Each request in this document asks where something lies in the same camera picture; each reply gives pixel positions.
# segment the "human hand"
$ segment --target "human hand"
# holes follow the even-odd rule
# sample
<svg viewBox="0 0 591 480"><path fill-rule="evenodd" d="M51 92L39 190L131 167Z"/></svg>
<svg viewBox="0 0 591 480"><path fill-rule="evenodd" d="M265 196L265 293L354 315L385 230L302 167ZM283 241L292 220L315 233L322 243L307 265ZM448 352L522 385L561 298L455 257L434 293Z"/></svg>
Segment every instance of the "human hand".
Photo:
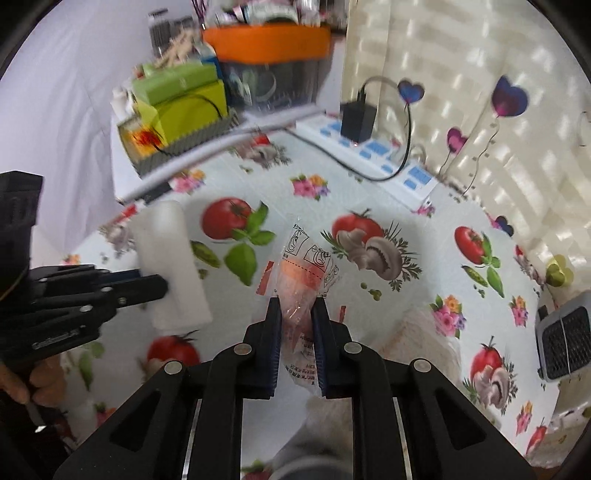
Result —
<svg viewBox="0 0 591 480"><path fill-rule="evenodd" d="M57 407L66 392L66 378L60 365L60 356L52 356L39 362L31 372L29 382L38 388L33 394L33 402L43 407ZM31 394L23 381L2 363L0 390L4 390L18 403L25 404L31 399Z"/></svg>

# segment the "screw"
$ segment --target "screw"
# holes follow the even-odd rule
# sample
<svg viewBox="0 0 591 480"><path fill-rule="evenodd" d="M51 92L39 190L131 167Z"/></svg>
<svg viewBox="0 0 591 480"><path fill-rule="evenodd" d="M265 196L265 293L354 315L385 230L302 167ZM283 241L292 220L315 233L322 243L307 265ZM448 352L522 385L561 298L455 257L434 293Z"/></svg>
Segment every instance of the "screw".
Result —
<svg viewBox="0 0 591 480"><path fill-rule="evenodd" d="M417 372L421 372L423 374L426 374L429 370L431 370L431 364L423 358L415 360L413 367Z"/></svg>
<svg viewBox="0 0 591 480"><path fill-rule="evenodd" d="M345 344L345 352L356 354L362 350L362 347L357 342L349 342Z"/></svg>
<svg viewBox="0 0 591 480"><path fill-rule="evenodd" d="M252 352L252 347L248 343L239 343L234 347L234 353L237 355L248 355Z"/></svg>
<svg viewBox="0 0 591 480"><path fill-rule="evenodd" d="M164 371L168 375L177 374L182 369L183 369L183 364L181 362L177 362L176 360L173 360L172 362L168 362L166 365L164 365Z"/></svg>

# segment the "pink heart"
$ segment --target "pink heart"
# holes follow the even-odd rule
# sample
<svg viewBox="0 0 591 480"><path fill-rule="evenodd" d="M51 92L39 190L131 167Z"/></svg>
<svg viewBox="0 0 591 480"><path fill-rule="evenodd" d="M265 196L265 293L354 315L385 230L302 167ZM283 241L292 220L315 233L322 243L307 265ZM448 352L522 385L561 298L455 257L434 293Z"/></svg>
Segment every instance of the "pink heart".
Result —
<svg viewBox="0 0 591 480"><path fill-rule="evenodd" d="M468 137L462 136L462 131L453 127L447 132L447 147L451 153L458 153L468 141Z"/></svg>

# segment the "heart balloon print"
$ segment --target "heart balloon print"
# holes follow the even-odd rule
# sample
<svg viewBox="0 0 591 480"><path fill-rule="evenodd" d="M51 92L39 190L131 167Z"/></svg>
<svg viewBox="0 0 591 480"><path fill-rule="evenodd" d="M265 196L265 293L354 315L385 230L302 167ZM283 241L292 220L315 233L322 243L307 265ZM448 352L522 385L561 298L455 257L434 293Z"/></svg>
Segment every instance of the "heart balloon print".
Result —
<svg viewBox="0 0 591 480"><path fill-rule="evenodd" d="M404 79L398 83L398 92L405 102L411 104L424 97L425 88L420 83L412 83L409 79Z"/></svg>
<svg viewBox="0 0 591 480"><path fill-rule="evenodd" d="M447 132L447 147L453 154L457 154L467 141L468 137L464 137L458 127L450 128Z"/></svg>
<svg viewBox="0 0 591 480"><path fill-rule="evenodd" d="M524 89L511 85L506 76L496 83L492 106L498 116L519 116L527 109L528 97Z"/></svg>

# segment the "green box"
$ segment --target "green box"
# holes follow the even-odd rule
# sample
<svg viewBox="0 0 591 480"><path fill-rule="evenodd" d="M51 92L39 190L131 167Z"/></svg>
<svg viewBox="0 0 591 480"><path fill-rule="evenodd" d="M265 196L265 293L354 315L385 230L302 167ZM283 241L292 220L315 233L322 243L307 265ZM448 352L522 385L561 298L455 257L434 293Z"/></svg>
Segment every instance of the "green box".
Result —
<svg viewBox="0 0 591 480"><path fill-rule="evenodd" d="M217 80L216 67L190 61L152 73L132 82L135 97L148 105L157 105Z"/></svg>
<svg viewBox="0 0 591 480"><path fill-rule="evenodd" d="M222 116L228 114L226 93L221 80L158 105L149 105L139 100L136 108L142 123L156 130L163 143L169 145L218 120L213 105L197 95L204 96L215 103Z"/></svg>

